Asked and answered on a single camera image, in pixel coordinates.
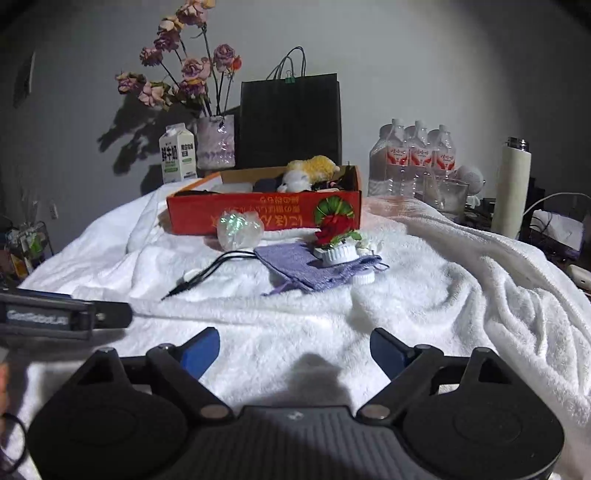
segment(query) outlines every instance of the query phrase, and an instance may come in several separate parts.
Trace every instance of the bottle label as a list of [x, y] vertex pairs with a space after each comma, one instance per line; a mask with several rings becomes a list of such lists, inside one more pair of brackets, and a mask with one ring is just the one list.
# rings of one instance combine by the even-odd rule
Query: bottle label
[[435, 164], [442, 170], [453, 170], [456, 166], [456, 156], [447, 153], [436, 152]]
[[408, 165], [408, 148], [388, 147], [388, 163], [390, 165]]
[[410, 163], [417, 167], [427, 167], [431, 165], [433, 153], [427, 148], [412, 147], [410, 149]]

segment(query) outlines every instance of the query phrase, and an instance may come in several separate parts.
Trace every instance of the white blanket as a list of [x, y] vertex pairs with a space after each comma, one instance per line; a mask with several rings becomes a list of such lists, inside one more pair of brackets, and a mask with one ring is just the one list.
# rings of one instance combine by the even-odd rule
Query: white blanket
[[[560, 475], [591, 478], [591, 304], [539, 250], [457, 226], [415, 200], [366, 200], [362, 233], [384, 242], [390, 265], [374, 284], [263, 297], [274, 286], [269, 271], [257, 260], [233, 260], [160, 301], [185, 271], [220, 254], [212, 238], [165, 232], [158, 214], [170, 191], [99, 218], [22, 285], [134, 309], [125, 333], [99, 332], [91, 345], [28, 340], [11, 352], [13, 411], [25, 423], [99, 345], [143, 355], [206, 326], [218, 328], [222, 350], [202, 381], [235, 410], [298, 401], [355, 411], [388, 383], [369, 354], [369, 334], [384, 327], [408, 345], [430, 343], [448, 355], [496, 350], [562, 422]], [[265, 243], [305, 233], [269, 232]], [[38, 478], [30, 461], [21, 473]]]

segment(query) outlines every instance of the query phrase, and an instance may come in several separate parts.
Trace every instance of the thermos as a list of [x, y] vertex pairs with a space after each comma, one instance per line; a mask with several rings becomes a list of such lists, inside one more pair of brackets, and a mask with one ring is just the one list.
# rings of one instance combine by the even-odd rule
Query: thermos
[[525, 199], [530, 182], [530, 145], [510, 137], [503, 146], [501, 168], [496, 184], [496, 204], [491, 230], [516, 238], [521, 228]]

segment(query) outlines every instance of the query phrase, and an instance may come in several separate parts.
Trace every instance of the yellow and white plush toy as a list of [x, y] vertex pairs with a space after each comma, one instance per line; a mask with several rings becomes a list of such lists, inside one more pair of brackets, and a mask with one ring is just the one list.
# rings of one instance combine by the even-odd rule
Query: yellow and white plush toy
[[294, 160], [287, 164], [280, 193], [298, 193], [310, 190], [314, 183], [329, 181], [340, 170], [330, 158], [316, 155], [309, 160]]

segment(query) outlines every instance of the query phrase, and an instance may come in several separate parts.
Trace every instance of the milk carton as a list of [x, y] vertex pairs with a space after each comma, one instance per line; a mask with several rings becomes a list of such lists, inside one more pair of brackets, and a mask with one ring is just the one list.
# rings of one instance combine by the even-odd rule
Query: milk carton
[[185, 124], [169, 125], [160, 137], [164, 183], [197, 177], [195, 137]]

